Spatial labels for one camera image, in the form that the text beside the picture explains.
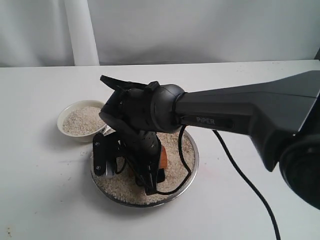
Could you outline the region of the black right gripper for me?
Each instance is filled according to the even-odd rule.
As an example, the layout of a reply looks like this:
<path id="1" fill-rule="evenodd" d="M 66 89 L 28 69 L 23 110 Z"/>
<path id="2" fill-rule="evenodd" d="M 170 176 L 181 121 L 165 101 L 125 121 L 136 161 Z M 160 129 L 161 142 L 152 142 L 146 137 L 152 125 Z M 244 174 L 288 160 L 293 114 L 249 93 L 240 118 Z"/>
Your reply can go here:
<path id="1" fill-rule="evenodd" d="M 93 137 L 93 172 L 97 177 L 113 178 L 116 157 L 124 158 L 132 168 L 136 185 L 143 187 L 147 196 L 157 193 L 157 184 L 165 181 L 165 170 L 159 168 L 162 144 L 152 131 L 130 135 L 116 131 Z"/>

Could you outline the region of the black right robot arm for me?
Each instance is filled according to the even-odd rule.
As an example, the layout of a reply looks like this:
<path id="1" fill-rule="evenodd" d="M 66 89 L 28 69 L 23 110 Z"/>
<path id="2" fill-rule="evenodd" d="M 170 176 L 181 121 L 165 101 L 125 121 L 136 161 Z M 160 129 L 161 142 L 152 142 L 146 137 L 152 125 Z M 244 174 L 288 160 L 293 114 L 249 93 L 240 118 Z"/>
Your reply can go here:
<path id="1" fill-rule="evenodd" d="M 157 133 L 186 126 L 249 136 L 265 168 L 279 166 L 286 184 L 305 202 L 320 206 L 320 73 L 229 88 L 185 92 L 175 84 L 100 80 L 113 94 L 100 118 L 113 129 L 93 138 L 93 172 L 112 177 L 124 157 L 148 195 L 164 179 Z"/>

